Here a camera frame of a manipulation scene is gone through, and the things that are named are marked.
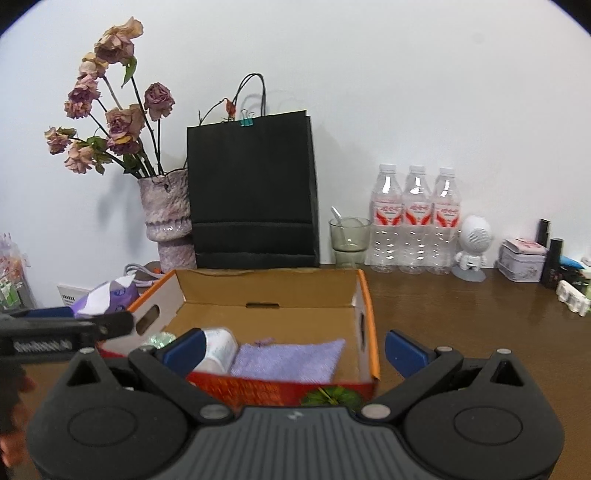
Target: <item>human hand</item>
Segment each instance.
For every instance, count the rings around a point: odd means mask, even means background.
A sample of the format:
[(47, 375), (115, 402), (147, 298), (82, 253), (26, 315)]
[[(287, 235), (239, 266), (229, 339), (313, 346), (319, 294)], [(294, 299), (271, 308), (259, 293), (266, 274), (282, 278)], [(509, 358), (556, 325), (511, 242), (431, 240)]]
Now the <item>human hand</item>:
[[(36, 387), (33, 379), (24, 377), (20, 392), (27, 393)], [(15, 430), (11, 433), (0, 435), (0, 452), (2, 452), (2, 463), (7, 467), (15, 467), (23, 462), (27, 451), (25, 442), (25, 430), (29, 421), (29, 412), (25, 405), (20, 402), (12, 409), (12, 424)]]

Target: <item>shopping bag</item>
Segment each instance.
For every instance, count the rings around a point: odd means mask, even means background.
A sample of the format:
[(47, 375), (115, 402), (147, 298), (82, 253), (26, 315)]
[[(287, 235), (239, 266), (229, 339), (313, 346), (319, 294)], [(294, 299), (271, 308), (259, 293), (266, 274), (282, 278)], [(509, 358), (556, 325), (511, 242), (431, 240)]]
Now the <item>shopping bag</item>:
[(243, 113), (242, 119), (187, 129), (199, 268), (319, 264), (310, 118), (305, 111), (261, 112), (256, 118)]

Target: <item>red and white label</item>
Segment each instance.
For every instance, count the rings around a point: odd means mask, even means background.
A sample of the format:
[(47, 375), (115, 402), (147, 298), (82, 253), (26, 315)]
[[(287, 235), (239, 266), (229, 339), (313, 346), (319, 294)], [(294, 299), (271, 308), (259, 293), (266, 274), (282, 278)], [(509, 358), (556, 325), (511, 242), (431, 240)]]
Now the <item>red and white label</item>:
[(375, 202), (374, 225), (400, 225), (402, 210), (402, 203)]
[(435, 225), (454, 228), (460, 219), (460, 207), (458, 205), (435, 204)]
[(408, 225), (429, 225), (431, 223), (431, 204), (427, 202), (411, 203), (404, 216)]

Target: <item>bag handle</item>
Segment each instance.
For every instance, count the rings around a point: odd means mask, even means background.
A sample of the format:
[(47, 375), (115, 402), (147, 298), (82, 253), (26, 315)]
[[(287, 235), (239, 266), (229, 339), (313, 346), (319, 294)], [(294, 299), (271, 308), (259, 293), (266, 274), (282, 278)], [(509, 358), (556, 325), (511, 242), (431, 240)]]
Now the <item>bag handle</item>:
[(260, 73), (249, 73), (248, 75), (246, 75), (242, 79), (242, 81), (240, 82), (240, 86), (238, 87), (238, 90), (236, 91), (236, 95), (234, 95), (234, 99), (232, 100), (232, 103), (234, 104), (234, 106), (237, 105), (238, 95), (240, 94), (241, 90), (254, 77), (259, 77), (261, 79), (261, 83), (262, 83), (261, 116), (265, 116), (267, 114), (267, 89), (265, 87), (265, 79), (263, 78), (262, 74), (260, 74)]

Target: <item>cardboard box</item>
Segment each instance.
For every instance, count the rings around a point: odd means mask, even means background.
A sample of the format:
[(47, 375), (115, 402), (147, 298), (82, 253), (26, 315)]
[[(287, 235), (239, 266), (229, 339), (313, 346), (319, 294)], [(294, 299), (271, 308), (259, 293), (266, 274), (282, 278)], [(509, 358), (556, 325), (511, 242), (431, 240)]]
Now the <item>cardboard box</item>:
[(374, 313), (361, 270), (172, 271), (129, 309), (136, 331), (107, 341), (104, 355), (126, 355), (157, 332), (180, 336), (193, 327), (226, 327), (239, 343), (346, 341), (332, 385), (189, 374), (190, 382), (233, 407), (357, 408), (372, 398), (379, 379)]

